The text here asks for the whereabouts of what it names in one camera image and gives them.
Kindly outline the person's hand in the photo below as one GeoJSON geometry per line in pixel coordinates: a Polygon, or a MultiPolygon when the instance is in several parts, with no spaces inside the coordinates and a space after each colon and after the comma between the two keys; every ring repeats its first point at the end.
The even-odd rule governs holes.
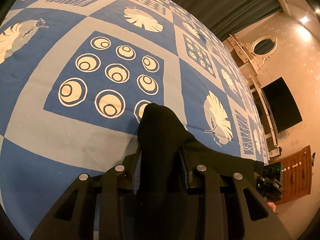
{"type": "Polygon", "coordinates": [[[274,204],[274,202],[268,201],[267,204],[273,212],[276,212],[276,205],[274,204]]]}

